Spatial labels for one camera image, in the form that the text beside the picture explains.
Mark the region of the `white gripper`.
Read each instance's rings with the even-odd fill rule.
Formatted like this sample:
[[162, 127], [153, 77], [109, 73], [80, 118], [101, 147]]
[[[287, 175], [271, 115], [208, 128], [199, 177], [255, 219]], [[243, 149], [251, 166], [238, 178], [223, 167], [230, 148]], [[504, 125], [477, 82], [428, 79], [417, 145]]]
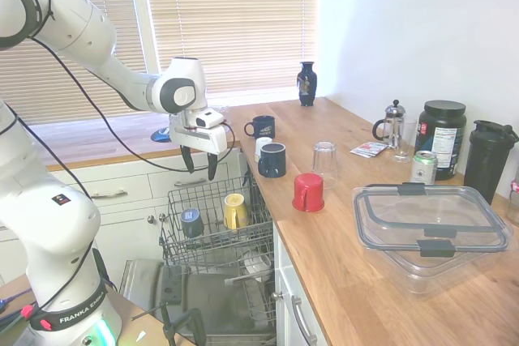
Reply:
[[180, 146], [189, 173], [195, 171], [191, 148], [208, 153], [208, 180], [216, 176], [218, 154], [227, 147], [224, 116], [220, 113], [178, 113], [169, 116], [169, 137]]

